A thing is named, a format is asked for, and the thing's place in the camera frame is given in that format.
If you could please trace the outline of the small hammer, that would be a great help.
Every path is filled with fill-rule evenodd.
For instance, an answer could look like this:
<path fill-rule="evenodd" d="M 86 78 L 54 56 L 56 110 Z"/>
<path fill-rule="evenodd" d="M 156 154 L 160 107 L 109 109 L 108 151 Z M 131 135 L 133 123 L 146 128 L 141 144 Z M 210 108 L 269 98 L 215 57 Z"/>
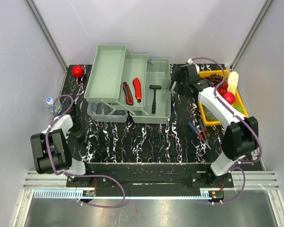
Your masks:
<path fill-rule="evenodd" d="M 155 114 L 156 113 L 156 91 L 161 89 L 161 86 L 159 85 L 150 85 L 149 89 L 152 89 L 154 94 L 153 94 L 153 102 L 152 102 L 152 107 L 151 107 L 151 113 Z"/>

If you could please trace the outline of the red utility knife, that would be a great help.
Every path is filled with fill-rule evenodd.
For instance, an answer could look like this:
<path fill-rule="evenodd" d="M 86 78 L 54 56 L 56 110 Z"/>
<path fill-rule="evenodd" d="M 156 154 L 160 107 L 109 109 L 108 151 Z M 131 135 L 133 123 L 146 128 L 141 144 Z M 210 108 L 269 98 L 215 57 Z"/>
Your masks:
<path fill-rule="evenodd" d="M 133 79 L 133 86 L 135 89 L 135 97 L 137 99 L 137 102 L 140 103 L 142 101 L 142 90 L 139 78 Z"/>
<path fill-rule="evenodd" d="M 132 93 L 130 91 L 130 88 L 129 88 L 129 85 L 127 84 L 127 82 L 123 83 L 123 91 L 125 93 L 126 104 L 132 106 L 133 105 L 133 96 L 132 96 Z"/>

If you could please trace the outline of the blue handled screwdriver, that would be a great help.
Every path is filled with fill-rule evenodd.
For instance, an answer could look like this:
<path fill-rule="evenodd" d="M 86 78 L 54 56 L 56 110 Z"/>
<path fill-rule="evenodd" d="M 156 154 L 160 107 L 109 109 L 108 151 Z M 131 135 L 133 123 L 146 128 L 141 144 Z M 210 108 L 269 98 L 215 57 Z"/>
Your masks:
<path fill-rule="evenodd" d="M 197 130 L 197 128 L 193 125 L 192 122 L 188 122 L 187 123 L 188 127 L 190 128 L 190 130 L 199 138 L 199 139 L 203 139 L 203 136 L 201 135 L 201 133 Z"/>

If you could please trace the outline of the translucent green tool box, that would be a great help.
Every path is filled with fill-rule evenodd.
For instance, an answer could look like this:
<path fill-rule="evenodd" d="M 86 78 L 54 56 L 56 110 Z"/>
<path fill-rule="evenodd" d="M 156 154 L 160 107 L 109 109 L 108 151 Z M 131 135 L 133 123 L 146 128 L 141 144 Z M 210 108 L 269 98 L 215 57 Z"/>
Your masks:
<path fill-rule="evenodd" d="M 142 101 L 137 102 L 133 79 L 139 78 Z M 133 96 L 133 105 L 125 102 L 123 83 L 127 82 Z M 166 124 L 171 116 L 170 64 L 167 59 L 149 58 L 135 54 L 126 45 L 100 44 L 90 72 L 84 98 L 87 114 L 96 122 L 121 122 L 127 116 L 134 123 Z M 151 113 L 153 90 L 156 91 L 156 113 Z"/>

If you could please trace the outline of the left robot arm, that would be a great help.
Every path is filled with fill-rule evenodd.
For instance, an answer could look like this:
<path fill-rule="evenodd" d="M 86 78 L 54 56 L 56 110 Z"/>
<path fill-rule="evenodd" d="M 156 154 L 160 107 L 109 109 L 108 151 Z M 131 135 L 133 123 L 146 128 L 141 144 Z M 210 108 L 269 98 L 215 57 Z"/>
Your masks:
<path fill-rule="evenodd" d="M 77 175 L 77 182 L 88 187 L 93 182 L 93 175 L 86 171 L 86 164 L 71 156 L 66 141 L 67 133 L 85 143 L 84 124 L 79 119 L 79 108 L 72 106 L 65 115 L 54 118 L 54 126 L 30 138 L 35 170 L 38 174 Z"/>

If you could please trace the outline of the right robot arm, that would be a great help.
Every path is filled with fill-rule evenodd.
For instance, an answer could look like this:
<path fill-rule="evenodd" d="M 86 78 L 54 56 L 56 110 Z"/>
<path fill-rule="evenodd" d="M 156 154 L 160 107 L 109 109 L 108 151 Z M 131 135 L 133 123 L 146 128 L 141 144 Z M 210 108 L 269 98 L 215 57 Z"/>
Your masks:
<path fill-rule="evenodd" d="M 201 79 L 193 63 L 181 66 L 172 75 L 169 89 L 172 93 L 196 99 L 214 114 L 225 129 L 222 152 L 201 177 L 202 183 L 217 187 L 237 163 L 243 162 L 259 147 L 258 121 L 233 108 L 209 80 Z"/>

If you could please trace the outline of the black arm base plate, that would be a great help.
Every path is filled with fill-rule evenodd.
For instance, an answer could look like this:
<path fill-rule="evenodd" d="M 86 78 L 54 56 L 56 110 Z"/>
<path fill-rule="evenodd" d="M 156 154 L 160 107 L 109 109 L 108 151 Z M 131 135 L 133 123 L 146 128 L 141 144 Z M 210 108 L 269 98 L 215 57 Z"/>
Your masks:
<path fill-rule="evenodd" d="M 234 183 L 230 174 L 213 183 L 203 179 L 204 173 L 118 173 L 113 176 L 123 187 L 126 197 L 205 197 L 202 190 L 232 189 Z M 104 177 L 68 177 L 66 187 L 85 191 L 96 187 L 98 197 L 122 197 L 120 187 L 113 180 Z"/>

